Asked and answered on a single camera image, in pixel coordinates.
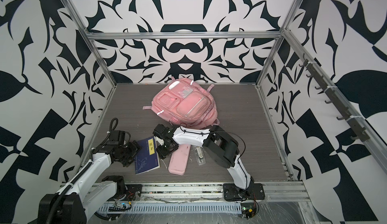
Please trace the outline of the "blue book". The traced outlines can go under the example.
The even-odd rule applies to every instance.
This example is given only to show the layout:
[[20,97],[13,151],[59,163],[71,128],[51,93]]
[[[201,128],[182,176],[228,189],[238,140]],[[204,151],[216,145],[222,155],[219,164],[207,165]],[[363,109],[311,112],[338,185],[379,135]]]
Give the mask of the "blue book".
[[139,175],[160,168],[154,137],[148,137],[137,143],[141,149],[135,156],[135,174]]

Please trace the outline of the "pink pencil case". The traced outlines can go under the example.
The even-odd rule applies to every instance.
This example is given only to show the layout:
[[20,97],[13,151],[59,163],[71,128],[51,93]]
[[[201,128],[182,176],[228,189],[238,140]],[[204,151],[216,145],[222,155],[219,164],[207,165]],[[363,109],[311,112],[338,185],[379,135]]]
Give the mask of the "pink pencil case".
[[171,174],[180,176],[185,174],[190,147],[191,145],[189,144],[179,145],[178,149],[172,154],[168,166],[168,171]]

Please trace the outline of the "pink student backpack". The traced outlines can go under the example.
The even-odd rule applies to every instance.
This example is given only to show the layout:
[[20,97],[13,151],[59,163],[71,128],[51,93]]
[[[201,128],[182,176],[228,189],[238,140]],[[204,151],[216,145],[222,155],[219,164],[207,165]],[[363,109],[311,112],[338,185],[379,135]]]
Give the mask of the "pink student backpack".
[[173,79],[143,110],[152,110],[172,125],[193,129],[219,125],[217,106],[210,94],[213,87],[211,84],[204,89],[189,78]]

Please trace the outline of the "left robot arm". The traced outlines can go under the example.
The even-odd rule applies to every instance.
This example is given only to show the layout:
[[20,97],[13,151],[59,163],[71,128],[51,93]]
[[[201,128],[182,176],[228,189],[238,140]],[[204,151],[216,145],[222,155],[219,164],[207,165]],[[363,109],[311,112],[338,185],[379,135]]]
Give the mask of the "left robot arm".
[[112,163],[128,167],[134,162],[141,146],[131,141],[127,131],[117,130],[118,118],[113,118],[107,137],[91,150],[91,158],[62,188],[45,195],[39,203],[39,224],[86,224],[109,199],[121,201],[133,197],[123,176],[107,176],[91,191],[101,174]]

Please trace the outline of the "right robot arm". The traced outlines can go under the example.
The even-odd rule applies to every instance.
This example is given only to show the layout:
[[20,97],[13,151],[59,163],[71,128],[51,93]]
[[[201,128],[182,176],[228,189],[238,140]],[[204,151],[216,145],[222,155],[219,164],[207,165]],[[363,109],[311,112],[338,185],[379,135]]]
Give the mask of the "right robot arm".
[[202,147],[219,166],[228,170],[236,190],[243,198],[247,198],[252,194],[254,179],[245,169],[241,161],[243,154],[232,135],[233,133],[226,132],[217,125],[210,129],[196,130],[179,125],[165,127],[159,124],[153,131],[153,136],[161,140],[156,148],[161,159],[165,159],[184,144]]

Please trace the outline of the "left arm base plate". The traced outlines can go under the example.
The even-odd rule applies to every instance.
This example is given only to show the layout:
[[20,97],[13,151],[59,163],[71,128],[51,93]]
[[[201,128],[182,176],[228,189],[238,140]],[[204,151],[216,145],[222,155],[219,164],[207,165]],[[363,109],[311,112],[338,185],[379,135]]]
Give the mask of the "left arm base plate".
[[137,201],[142,196],[142,184],[126,184],[126,192],[123,201]]

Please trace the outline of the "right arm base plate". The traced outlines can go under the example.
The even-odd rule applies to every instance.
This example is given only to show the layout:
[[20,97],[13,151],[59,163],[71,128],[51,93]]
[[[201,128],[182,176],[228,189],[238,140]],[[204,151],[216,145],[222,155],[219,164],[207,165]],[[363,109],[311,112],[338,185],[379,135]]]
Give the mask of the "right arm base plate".
[[264,200],[265,197],[263,185],[259,183],[250,183],[246,190],[238,188],[234,184],[223,184],[223,198],[229,202]]

